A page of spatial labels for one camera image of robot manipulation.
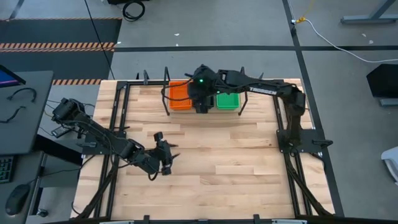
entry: computer monitor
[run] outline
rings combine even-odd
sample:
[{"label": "computer monitor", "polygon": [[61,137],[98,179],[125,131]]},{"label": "computer monitor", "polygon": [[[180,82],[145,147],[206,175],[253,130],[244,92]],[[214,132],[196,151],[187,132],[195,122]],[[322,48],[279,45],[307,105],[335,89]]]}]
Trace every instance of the computer monitor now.
[{"label": "computer monitor", "polygon": [[25,85],[26,81],[21,77],[17,76],[12,71],[8,70],[6,67],[0,65],[0,88]]}]

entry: plastic bin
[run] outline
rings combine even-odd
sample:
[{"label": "plastic bin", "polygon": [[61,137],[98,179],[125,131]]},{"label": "plastic bin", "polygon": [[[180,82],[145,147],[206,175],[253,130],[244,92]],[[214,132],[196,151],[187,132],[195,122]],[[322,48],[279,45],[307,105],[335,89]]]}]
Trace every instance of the plastic bin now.
[{"label": "plastic bin", "polygon": [[[179,85],[186,81],[172,81],[169,83],[172,85]],[[188,84],[169,88],[169,97],[171,99],[182,99],[188,98]],[[173,101],[169,100],[169,107],[172,110],[190,110],[192,108],[192,100]]]},{"label": "plastic bin", "polygon": [[239,108],[239,94],[218,94],[217,95],[217,108],[219,110],[235,110]]}]

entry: computer mouse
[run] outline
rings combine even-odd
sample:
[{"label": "computer mouse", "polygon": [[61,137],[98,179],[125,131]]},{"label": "computer mouse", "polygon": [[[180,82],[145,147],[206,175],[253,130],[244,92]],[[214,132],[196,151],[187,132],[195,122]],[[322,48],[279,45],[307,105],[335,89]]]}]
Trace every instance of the computer mouse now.
[{"label": "computer mouse", "polygon": [[6,213],[8,215],[16,215],[22,211],[29,191],[30,185],[21,184],[11,192],[6,202]]}]

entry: orange and black striped mat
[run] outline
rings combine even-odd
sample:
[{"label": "orange and black striped mat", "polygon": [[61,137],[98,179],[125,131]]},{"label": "orange and black striped mat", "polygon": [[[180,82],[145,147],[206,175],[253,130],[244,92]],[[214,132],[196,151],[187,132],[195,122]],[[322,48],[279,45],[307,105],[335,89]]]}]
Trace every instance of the orange and black striped mat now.
[{"label": "orange and black striped mat", "polygon": [[0,21],[0,62],[14,72],[51,70],[53,85],[98,85],[108,79],[120,18]]}]

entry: orange bin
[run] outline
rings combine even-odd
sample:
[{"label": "orange bin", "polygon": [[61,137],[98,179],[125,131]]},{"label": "orange bin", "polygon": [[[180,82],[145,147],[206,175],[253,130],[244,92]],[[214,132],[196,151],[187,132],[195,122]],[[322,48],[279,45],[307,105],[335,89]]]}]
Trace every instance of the orange bin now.
[{"label": "orange bin", "polygon": [[[172,87],[173,85],[183,84],[186,81],[172,81],[169,82],[169,97],[171,99],[188,98],[188,84],[182,86]],[[173,110],[189,110],[192,108],[192,100],[174,101],[169,100],[170,109]]]}]

